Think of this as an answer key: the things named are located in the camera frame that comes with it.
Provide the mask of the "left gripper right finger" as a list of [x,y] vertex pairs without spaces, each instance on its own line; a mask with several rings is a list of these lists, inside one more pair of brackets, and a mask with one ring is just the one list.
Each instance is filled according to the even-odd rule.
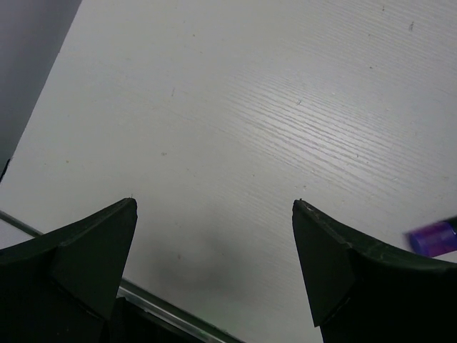
[[454,342],[456,265],[422,257],[293,204],[313,323],[325,342]]

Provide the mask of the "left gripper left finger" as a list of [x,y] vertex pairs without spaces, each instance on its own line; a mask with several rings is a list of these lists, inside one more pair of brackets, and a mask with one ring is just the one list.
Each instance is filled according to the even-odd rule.
[[137,222],[125,198],[1,250],[2,342],[98,342],[111,318]]

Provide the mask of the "purple highlighter marker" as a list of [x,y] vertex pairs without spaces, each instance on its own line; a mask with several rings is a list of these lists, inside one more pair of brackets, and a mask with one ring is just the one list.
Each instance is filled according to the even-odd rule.
[[456,217],[443,219],[406,232],[411,250],[425,257],[438,257],[456,251]]

